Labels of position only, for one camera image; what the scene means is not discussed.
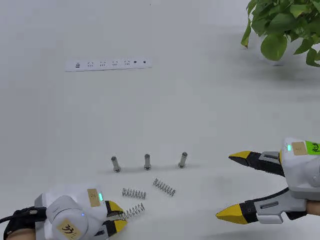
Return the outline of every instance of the green plant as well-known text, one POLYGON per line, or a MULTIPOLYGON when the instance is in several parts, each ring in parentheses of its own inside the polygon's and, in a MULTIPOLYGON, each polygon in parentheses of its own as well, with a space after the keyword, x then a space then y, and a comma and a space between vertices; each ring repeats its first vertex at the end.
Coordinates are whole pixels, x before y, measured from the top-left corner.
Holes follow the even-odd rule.
POLYGON ((262 54, 271 61, 284 55, 288 41, 302 38, 295 55, 307 52, 306 64, 320 67, 320 0, 251 0, 247 6, 248 24, 241 44, 248 48, 251 29, 265 36, 262 54))

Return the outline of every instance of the green led light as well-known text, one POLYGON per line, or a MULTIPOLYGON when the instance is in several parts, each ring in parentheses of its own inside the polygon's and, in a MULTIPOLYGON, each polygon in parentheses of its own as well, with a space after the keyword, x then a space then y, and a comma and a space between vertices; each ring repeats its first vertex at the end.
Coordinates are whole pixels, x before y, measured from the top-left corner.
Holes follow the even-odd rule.
POLYGON ((101 193, 101 192, 99 192, 99 200, 100 200, 100 201, 103 201, 103 200, 104 200, 104 197, 102 196, 102 193, 101 193))

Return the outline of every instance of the white power strip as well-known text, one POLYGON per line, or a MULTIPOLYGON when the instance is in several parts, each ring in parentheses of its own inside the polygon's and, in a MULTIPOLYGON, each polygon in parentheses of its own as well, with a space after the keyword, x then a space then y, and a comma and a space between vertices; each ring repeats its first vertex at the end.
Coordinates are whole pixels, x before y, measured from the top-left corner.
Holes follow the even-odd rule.
POLYGON ((67 61, 66 72, 103 71, 116 69, 146 69, 151 68, 152 63, 147 58, 126 58, 114 60, 79 60, 67 61))

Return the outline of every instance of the coil spring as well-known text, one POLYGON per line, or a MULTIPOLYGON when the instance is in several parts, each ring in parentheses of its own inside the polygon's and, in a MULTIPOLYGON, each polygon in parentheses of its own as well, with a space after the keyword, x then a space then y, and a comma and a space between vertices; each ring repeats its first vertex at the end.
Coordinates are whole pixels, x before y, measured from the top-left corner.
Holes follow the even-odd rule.
POLYGON ((169 185, 165 184, 164 182, 160 181, 158 178, 156 178, 153 181, 153 185, 156 186, 157 188, 159 188, 160 190, 164 191, 165 193, 167 193, 168 195, 170 195, 171 197, 173 195, 175 195, 176 190, 173 189, 172 187, 170 187, 169 185))
POLYGON ((134 190, 130 188, 123 188, 122 189, 122 196, 126 197, 132 197, 132 198, 137 198, 137 199, 146 199, 146 192, 145 191, 139 191, 139 190, 134 190))
POLYGON ((129 210, 126 210, 122 213, 119 213, 119 217, 126 221, 127 219, 138 215, 139 213, 143 212, 145 210, 145 207, 142 203, 135 205, 134 207, 130 208, 129 210))

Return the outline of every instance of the steel screw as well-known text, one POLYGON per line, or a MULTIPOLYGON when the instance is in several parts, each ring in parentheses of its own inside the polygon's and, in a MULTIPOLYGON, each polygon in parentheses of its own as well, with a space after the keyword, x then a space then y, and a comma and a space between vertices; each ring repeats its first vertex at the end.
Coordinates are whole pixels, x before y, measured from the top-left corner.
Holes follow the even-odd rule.
POLYGON ((150 164, 150 155, 146 154, 144 155, 144 170, 150 170, 151 164, 150 164))
POLYGON ((186 165, 186 160, 187 160, 187 156, 188 156, 188 153, 186 152, 183 152, 182 155, 181 155, 181 160, 180 162, 178 163, 178 166, 179 168, 183 169, 186 165))
POLYGON ((119 173, 121 171, 121 167, 119 166, 119 163, 118 163, 118 160, 117 160, 117 157, 116 156, 113 156, 111 158, 111 162, 113 164, 113 171, 115 173, 119 173))

